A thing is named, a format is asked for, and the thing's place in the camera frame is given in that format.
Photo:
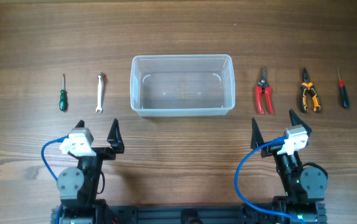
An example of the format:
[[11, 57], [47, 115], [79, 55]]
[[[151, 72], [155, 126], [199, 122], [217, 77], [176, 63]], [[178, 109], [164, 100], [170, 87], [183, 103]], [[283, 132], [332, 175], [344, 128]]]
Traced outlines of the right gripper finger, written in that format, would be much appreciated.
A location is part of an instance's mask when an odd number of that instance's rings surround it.
[[302, 125], [305, 128], [307, 134], [312, 133], [312, 128], [308, 126], [302, 119], [300, 119], [293, 109], [289, 110], [289, 116], [292, 126]]
[[255, 118], [252, 118], [252, 136], [251, 136], [251, 149], [256, 149], [264, 144], [262, 134]]

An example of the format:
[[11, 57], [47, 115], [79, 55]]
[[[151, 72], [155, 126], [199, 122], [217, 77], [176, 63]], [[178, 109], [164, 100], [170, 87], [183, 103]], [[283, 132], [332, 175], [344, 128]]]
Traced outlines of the red black awl screwdriver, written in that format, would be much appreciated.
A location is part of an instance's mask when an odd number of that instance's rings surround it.
[[341, 106], [344, 109], [348, 109], [350, 107], [350, 104], [349, 104], [349, 99], [348, 99], [348, 95], [346, 92], [346, 87], [345, 87], [343, 80], [341, 79], [339, 68], [337, 68], [337, 70], [338, 70], [338, 76], [339, 76], [339, 92], [340, 92]]

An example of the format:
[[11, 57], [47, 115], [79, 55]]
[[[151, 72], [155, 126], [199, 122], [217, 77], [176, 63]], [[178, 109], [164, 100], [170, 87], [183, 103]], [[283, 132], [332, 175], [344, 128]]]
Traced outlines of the orange black needle-nose pliers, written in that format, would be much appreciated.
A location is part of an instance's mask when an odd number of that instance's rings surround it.
[[313, 111], [320, 113], [322, 111], [320, 98], [316, 92], [315, 85], [310, 81], [307, 69], [304, 67], [302, 69], [302, 83], [300, 85], [300, 109], [303, 113], [308, 112], [307, 94], [309, 94], [312, 99]]

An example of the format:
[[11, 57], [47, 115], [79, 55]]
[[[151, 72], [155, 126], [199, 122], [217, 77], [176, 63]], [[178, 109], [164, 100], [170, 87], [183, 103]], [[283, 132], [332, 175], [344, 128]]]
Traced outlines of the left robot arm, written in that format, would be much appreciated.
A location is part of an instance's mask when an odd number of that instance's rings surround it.
[[113, 120], [106, 141], [108, 147], [92, 147], [94, 138], [83, 120], [60, 140], [60, 150], [77, 159], [76, 167], [63, 170], [57, 177], [61, 204], [52, 210], [51, 223], [118, 223], [118, 216], [108, 207], [99, 182], [105, 180], [104, 161], [113, 161], [124, 152], [124, 143], [117, 119]]

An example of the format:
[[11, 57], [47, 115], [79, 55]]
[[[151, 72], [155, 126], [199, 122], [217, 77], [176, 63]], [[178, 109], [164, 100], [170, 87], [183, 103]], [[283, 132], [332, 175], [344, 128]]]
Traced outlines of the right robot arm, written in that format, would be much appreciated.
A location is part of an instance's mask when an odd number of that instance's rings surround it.
[[274, 158], [285, 195], [275, 196], [271, 203], [259, 206], [292, 215], [305, 223], [326, 223], [327, 212], [322, 202], [328, 173], [316, 163], [301, 162], [298, 151], [308, 145], [312, 129], [293, 110], [289, 111], [289, 116], [292, 126], [284, 131], [287, 142], [272, 143], [261, 149], [262, 158]]

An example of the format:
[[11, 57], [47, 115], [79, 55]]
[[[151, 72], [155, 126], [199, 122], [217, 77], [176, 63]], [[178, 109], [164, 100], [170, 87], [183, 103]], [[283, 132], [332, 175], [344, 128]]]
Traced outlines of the red handled cutters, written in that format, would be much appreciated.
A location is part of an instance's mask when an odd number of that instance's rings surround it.
[[259, 114], [264, 114], [264, 109], [262, 107], [262, 95], [265, 96], [266, 105], [270, 114], [275, 114], [272, 99], [271, 99], [272, 88], [267, 81], [267, 67], [262, 69], [260, 79], [255, 87], [255, 99], [256, 99], [256, 108]]

